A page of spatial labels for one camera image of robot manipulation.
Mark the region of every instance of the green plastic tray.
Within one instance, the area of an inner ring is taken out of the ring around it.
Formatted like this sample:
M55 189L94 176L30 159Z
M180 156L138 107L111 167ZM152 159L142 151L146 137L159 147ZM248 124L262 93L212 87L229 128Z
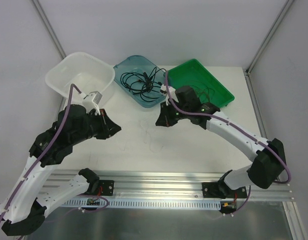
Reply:
M219 108L235 99L207 69L196 59L189 60L168 71L169 84L178 89L191 86L202 103L211 102Z

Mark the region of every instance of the red wire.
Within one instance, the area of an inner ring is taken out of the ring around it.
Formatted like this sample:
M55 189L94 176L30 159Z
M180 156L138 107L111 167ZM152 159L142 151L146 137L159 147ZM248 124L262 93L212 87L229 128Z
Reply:
M235 192L235 199L234 199L235 204L236 204L236 200L237 200L237 193Z
M100 186L97 196L100 196L100 194L102 193L102 191L103 191L103 188L102 188L102 186Z

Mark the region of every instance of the small white component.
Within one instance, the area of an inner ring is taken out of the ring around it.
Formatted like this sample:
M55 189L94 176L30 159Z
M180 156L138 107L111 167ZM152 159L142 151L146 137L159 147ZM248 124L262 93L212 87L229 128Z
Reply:
M254 185L247 172L250 169L250 166L251 164L238 170L231 171L224 179L226 185L232 190L236 190L241 186Z
M92 91L83 99L83 106L86 108L87 112L89 113L92 109L96 110L96 113L100 115L98 103L102 95L98 91Z
M81 94L79 94L79 96L82 98L82 99L84 99L85 97L87 97L87 95L82 91L82 93Z
M171 94L173 100L176 101L176 102L178 102L178 98L177 98L177 96L176 96L176 89L173 88L172 86L168 86L168 89L169 89L169 92L170 92L170 94ZM168 105L169 105L169 101L168 101L169 96L168 96L168 94L167 94L166 85L162 85L162 86L160 87L160 92L161 92L163 95L166 96L166 100L165 100L165 101L166 101L166 105L168 106Z

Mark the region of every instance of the blue plastic tray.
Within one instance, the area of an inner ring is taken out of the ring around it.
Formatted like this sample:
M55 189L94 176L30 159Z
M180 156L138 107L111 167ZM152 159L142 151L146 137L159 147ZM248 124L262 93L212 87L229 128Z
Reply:
M120 77L124 73L144 73L146 72L148 75L151 73L151 71L156 67L155 64L153 64L151 61L149 61L147 58L140 56L140 55L134 55L126 58L126 60L122 61L120 64L117 64L114 66L115 70L115 82L129 95L131 96L136 102L138 102L141 106L144 108L151 108L155 106L156 104L162 102L165 99L165 96L162 95L159 92L149 92L145 93L146 96L157 98L155 101L152 102L146 102L141 99L139 94L133 95L131 92L129 92L128 89L126 89L120 82ZM132 76L128 79L128 81L135 82L137 81L138 77ZM164 71L159 71L156 74L155 82L164 84L165 78L164 78ZM135 83L133 84L133 88L141 89L143 86L143 83Z

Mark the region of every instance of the cable connector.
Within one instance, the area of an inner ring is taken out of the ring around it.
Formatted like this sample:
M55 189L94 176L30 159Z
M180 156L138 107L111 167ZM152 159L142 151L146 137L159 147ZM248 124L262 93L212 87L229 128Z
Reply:
M256 139L255 144L259 144L261 142L261 140Z
M81 210L81 211L82 211L82 213L85 213L85 210L84 210L84 209L82 209L81 207L78 207L78 210Z

